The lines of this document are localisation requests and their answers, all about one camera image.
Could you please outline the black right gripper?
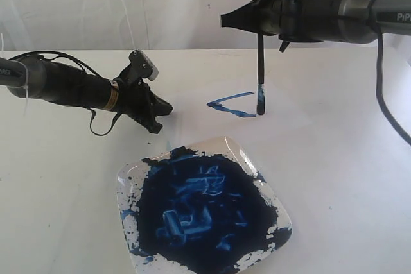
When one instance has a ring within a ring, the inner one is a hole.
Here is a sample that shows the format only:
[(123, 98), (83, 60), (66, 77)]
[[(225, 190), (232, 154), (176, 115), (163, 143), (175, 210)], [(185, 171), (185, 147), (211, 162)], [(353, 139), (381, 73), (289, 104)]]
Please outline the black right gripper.
[(222, 28), (278, 35), (289, 42), (340, 41), (340, 0), (260, 0), (220, 16)]

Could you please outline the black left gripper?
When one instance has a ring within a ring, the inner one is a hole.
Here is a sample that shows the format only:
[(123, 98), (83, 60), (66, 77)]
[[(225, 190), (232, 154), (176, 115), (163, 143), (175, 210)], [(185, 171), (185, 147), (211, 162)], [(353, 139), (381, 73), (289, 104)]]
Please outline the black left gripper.
[(161, 131), (161, 124), (155, 117), (168, 116), (173, 111), (173, 106), (151, 92), (149, 86), (139, 79), (135, 85), (127, 85), (120, 78), (113, 80), (113, 87), (117, 100), (110, 111), (125, 114), (137, 121), (152, 134)]

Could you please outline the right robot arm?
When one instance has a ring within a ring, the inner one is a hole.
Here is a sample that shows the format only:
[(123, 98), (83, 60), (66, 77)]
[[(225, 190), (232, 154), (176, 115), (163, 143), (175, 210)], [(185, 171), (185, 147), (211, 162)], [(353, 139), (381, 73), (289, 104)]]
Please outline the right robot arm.
[(410, 34), (410, 0), (253, 0), (220, 20), (287, 42), (368, 44), (378, 31)]

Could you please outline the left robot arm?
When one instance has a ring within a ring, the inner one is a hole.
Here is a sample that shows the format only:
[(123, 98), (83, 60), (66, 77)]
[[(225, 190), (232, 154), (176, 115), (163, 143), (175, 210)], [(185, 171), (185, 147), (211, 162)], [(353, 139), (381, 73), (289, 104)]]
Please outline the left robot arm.
[(30, 51), (1, 59), (1, 85), (18, 98), (40, 99), (52, 104), (115, 113), (113, 123), (127, 115), (150, 133), (159, 133), (157, 117), (171, 114), (173, 106), (154, 94), (146, 80), (158, 70), (140, 49), (113, 80), (99, 75), (83, 61), (57, 51)]

